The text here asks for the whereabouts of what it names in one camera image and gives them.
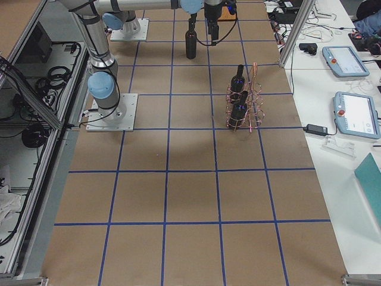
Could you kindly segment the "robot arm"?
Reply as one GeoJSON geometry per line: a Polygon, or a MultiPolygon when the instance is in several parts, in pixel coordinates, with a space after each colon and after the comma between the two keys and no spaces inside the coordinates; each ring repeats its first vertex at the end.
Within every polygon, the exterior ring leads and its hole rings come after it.
{"type": "Polygon", "coordinates": [[[127,35],[134,35],[140,31],[140,24],[133,10],[105,13],[102,20],[109,29],[121,30],[127,35]]]}
{"type": "Polygon", "coordinates": [[[196,17],[204,10],[208,24],[208,34],[212,46],[217,45],[219,26],[218,19],[223,7],[229,6],[229,1],[61,1],[68,12],[76,15],[77,25],[83,35],[90,52],[90,62],[96,71],[104,71],[111,67],[118,69],[117,62],[110,52],[104,27],[121,30],[130,23],[131,31],[139,31],[136,10],[176,10],[181,8],[190,15],[188,31],[185,33],[186,57],[196,57],[197,34],[195,31],[196,17]]]}

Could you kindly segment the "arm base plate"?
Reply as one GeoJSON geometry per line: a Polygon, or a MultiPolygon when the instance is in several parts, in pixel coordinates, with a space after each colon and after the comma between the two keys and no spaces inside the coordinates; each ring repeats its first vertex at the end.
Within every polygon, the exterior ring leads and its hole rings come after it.
{"type": "Polygon", "coordinates": [[[99,109],[93,99],[91,109],[96,111],[89,113],[86,130],[89,132],[132,132],[135,125],[138,94],[121,94],[118,107],[113,111],[99,109]]]}
{"type": "Polygon", "coordinates": [[[111,42],[139,42],[146,41],[148,35],[149,20],[147,18],[136,18],[125,22],[120,30],[113,30],[111,42]]]}

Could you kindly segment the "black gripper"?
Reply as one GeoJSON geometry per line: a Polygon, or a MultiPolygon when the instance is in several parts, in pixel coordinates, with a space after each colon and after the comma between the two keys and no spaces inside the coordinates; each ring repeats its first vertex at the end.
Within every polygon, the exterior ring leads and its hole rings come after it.
{"type": "Polygon", "coordinates": [[[218,40],[219,26],[218,19],[222,15],[221,0],[205,0],[204,1],[204,17],[208,24],[208,34],[212,41],[218,40]]]}

